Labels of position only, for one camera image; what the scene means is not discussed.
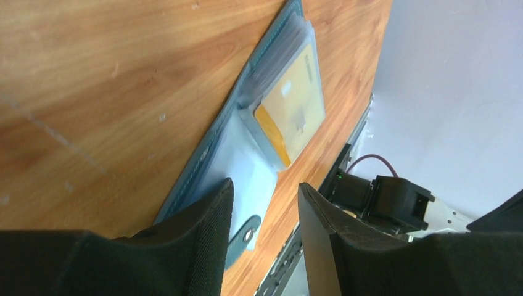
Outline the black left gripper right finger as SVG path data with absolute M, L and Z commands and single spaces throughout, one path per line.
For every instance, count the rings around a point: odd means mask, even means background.
M 522 234 L 386 235 L 298 186 L 311 295 L 521 295 Z

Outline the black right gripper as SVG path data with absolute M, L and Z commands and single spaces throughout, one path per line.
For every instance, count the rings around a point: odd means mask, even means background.
M 522 190 L 496 209 L 467 225 L 470 231 L 522 232 Z

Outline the gold card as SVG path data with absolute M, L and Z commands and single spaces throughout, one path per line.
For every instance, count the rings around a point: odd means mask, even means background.
M 279 170 L 289 168 L 325 119 L 316 48 L 306 44 L 263 96 L 253 117 L 275 152 Z

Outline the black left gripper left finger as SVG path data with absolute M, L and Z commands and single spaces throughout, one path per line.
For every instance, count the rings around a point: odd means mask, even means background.
M 86 230 L 1 232 L 2 295 L 219 295 L 234 187 L 132 237 Z

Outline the blue leather card holder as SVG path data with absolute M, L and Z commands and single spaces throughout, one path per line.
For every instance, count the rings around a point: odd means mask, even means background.
M 167 195 L 155 222 L 190 206 L 230 178 L 234 203 L 225 266 L 253 250 L 278 174 L 276 155 L 253 117 L 263 96 L 306 44 L 316 48 L 315 31 L 301 1 L 286 1 L 247 60 L 223 108 Z

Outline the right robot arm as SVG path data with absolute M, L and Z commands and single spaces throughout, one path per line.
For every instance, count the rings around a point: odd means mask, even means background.
M 522 232 L 522 192 L 474 220 L 436 198 L 431 191 L 395 176 L 376 176 L 370 181 L 337 169 L 320 191 L 335 206 L 392 236 Z

